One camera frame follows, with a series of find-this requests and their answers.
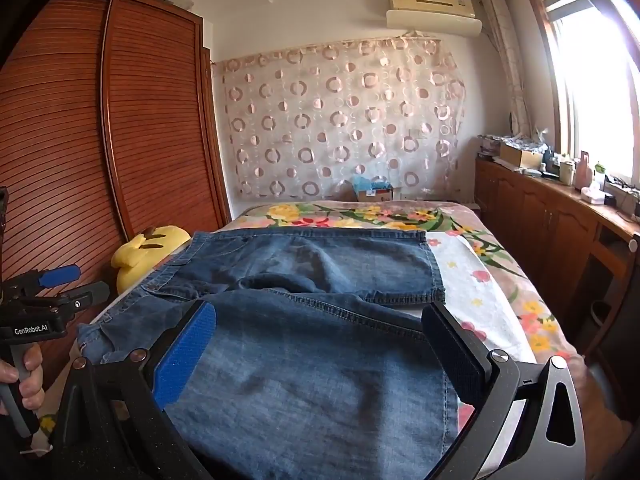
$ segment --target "louvered door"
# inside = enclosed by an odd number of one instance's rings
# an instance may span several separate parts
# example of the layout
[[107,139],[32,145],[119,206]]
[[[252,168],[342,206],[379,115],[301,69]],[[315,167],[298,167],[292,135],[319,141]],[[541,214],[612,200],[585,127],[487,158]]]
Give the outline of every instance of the louvered door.
[[222,227],[205,151],[198,24],[114,0],[107,38],[108,142],[130,234]]
[[88,282],[124,240],[97,108],[107,5],[52,0],[0,72],[0,185],[10,194],[4,279],[77,264]]

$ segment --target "window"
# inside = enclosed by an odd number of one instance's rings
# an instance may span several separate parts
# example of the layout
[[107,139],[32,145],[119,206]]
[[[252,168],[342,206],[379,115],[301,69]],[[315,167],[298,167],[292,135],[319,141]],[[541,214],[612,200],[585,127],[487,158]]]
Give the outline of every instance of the window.
[[556,84],[556,151],[588,152],[640,185],[640,75],[616,24],[588,0],[538,0],[534,10]]

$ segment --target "person's finger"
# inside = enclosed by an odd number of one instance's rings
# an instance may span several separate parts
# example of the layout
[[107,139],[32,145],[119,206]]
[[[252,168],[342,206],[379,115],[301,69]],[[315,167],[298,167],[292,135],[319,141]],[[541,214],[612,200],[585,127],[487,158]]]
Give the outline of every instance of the person's finger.
[[18,370],[0,360],[0,383],[15,383],[18,380]]
[[41,364],[42,364],[42,351],[40,350],[40,345],[37,343],[34,343],[24,353],[24,367],[27,368],[28,371],[33,372]]
[[20,382],[20,394],[26,399],[38,393],[42,388],[42,367],[37,367],[28,379]]
[[44,402],[44,390],[41,388],[34,396],[22,400],[22,405],[27,410],[37,410]]

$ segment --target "metal screw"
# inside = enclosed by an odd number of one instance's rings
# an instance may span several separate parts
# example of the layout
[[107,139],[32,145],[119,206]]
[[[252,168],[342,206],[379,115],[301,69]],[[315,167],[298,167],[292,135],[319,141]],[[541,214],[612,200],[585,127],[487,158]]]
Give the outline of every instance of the metal screw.
[[85,366],[86,366],[86,357],[79,357],[72,364],[72,367],[75,368],[76,370],[81,370]]
[[491,359],[497,363],[505,363],[509,360],[509,355],[504,350],[494,350],[491,352]]
[[129,359],[135,363],[144,361],[146,359],[146,350],[144,348],[136,348],[129,354]]
[[551,358],[551,364],[558,368],[558,370],[564,370],[566,368],[566,361],[559,355],[554,355]]

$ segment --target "stuffed animal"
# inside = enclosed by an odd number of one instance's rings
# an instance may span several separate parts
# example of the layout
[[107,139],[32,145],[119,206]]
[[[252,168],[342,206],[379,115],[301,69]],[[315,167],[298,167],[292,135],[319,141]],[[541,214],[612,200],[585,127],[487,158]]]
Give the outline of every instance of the stuffed animal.
[[175,225],[150,227],[120,247],[111,258],[111,267],[120,269],[116,288],[122,294],[162,262],[191,236]]

